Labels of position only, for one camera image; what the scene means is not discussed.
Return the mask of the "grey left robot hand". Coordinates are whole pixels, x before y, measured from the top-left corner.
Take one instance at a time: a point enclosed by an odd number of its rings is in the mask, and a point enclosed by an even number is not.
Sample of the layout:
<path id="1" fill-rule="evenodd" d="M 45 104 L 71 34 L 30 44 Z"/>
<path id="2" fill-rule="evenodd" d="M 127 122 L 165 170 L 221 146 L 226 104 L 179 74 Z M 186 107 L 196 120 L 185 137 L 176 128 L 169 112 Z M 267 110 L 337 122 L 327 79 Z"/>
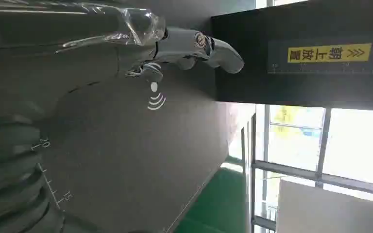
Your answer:
<path id="1" fill-rule="evenodd" d="M 0 116 L 41 118 L 67 93 L 147 63 L 196 61 L 238 73 L 228 43 L 168 26 L 149 8 L 118 0 L 0 0 Z"/>

